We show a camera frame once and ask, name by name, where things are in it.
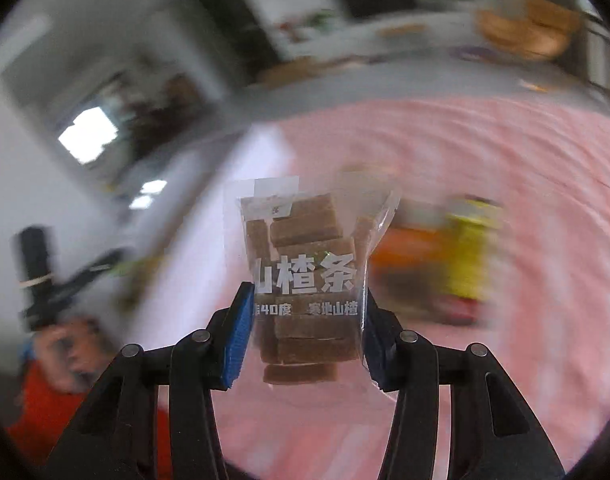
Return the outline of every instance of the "pink bed sheet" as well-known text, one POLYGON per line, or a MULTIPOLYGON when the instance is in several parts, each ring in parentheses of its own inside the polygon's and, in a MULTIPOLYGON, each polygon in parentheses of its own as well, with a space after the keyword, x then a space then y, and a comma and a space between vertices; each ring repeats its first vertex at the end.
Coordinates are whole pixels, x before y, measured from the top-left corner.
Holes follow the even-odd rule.
MULTIPOLYGON (((488 323, 413 325, 433 343, 491 348, 569 468, 610 416, 610 118, 512 100, 372 101, 278 124, 294 172, 386 168, 411 197, 475 193, 504 206, 488 323)), ((373 479, 390 413, 369 425, 260 423, 218 410, 228 460, 260 478, 373 479)), ((445 478, 441 389, 435 478, 445 478)))

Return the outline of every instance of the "transparent plastic bag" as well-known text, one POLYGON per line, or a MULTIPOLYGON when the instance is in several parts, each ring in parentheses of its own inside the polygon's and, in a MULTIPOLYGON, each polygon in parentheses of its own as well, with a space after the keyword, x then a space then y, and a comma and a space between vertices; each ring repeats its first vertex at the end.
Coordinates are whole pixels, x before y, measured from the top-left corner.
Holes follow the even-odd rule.
POLYGON ((262 179, 251 188, 238 204, 256 311, 234 390, 257 414, 306 408, 308 420, 390 408, 362 364, 361 338, 368 256, 399 192, 363 172, 262 179))

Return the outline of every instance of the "black door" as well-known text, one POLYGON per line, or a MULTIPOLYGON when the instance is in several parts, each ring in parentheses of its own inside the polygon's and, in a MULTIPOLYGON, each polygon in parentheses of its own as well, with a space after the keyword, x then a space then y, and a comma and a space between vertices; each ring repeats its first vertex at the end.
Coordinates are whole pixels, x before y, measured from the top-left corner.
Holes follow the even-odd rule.
POLYGON ((278 53, 245 0, 199 0, 252 80, 278 64, 278 53))

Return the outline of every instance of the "bright light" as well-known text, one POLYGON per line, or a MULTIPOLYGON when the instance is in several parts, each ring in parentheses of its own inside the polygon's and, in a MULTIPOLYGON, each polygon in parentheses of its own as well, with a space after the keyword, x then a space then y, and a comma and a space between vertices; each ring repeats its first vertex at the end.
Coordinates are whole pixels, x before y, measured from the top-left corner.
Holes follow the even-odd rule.
POLYGON ((140 189, 140 192, 146 195, 157 195, 165 188, 166 185, 166 180, 152 180, 151 182, 144 183, 143 187, 140 189))
POLYGON ((137 196, 130 204, 130 209, 147 209, 153 201, 154 199, 149 195, 137 196))
POLYGON ((98 158, 104 147, 116 138, 117 132, 118 128, 96 107, 76 117, 73 126, 58 140, 78 162, 87 164, 98 158))

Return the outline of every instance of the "orange shirt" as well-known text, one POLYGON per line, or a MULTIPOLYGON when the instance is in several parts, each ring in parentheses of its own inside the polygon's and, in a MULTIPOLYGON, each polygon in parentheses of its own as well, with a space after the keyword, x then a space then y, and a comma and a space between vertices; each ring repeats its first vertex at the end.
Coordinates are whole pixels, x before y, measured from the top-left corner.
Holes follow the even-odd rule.
MULTIPOLYGON (((76 413, 85 394, 61 394, 54 391, 36 361, 32 361, 24 382, 24 411, 9 435, 18 449, 35 465, 43 466, 63 430, 76 413)), ((157 414, 158 478, 171 480, 172 459, 169 416, 157 414)))

